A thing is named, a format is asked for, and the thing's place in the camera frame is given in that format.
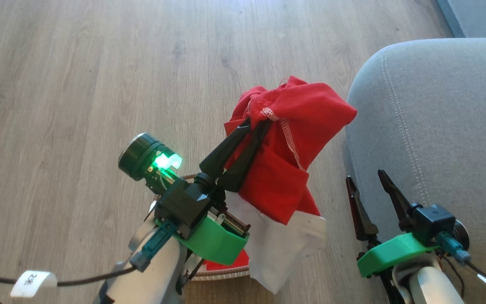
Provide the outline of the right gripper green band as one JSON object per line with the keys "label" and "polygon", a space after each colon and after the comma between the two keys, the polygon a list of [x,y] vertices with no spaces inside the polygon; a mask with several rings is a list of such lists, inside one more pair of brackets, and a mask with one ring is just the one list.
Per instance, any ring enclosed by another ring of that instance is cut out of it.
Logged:
{"label": "right gripper green band", "polygon": [[[378,170],[378,177],[384,191],[390,196],[399,219],[399,229],[411,232],[412,223],[408,214],[411,204],[386,171]],[[346,177],[346,187],[356,239],[378,242],[378,227],[370,221],[359,198],[359,189],[351,176]],[[458,264],[464,266],[470,262],[470,254],[467,252],[469,246],[467,230],[460,221],[456,221],[452,233],[438,233],[437,244],[434,246],[424,246],[416,240],[413,233],[404,233],[368,250],[357,260],[357,267],[362,277],[370,277],[434,250],[448,253]]]}

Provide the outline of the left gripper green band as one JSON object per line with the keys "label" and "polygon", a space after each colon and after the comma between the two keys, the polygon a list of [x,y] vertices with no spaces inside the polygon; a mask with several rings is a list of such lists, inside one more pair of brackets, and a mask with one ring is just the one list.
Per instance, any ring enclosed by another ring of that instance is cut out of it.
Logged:
{"label": "left gripper green band", "polygon": [[[170,239],[179,241],[206,261],[230,265],[249,239],[249,226],[228,215],[224,190],[239,192],[271,122],[251,129],[250,119],[238,125],[200,163],[189,182],[174,173],[182,158],[149,133],[135,136],[120,154],[119,169],[135,181],[144,180],[157,195],[150,211],[154,232],[140,241],[134,266],[147,266]],[[249,142],[235,161],[224,166],[249,134]]]}

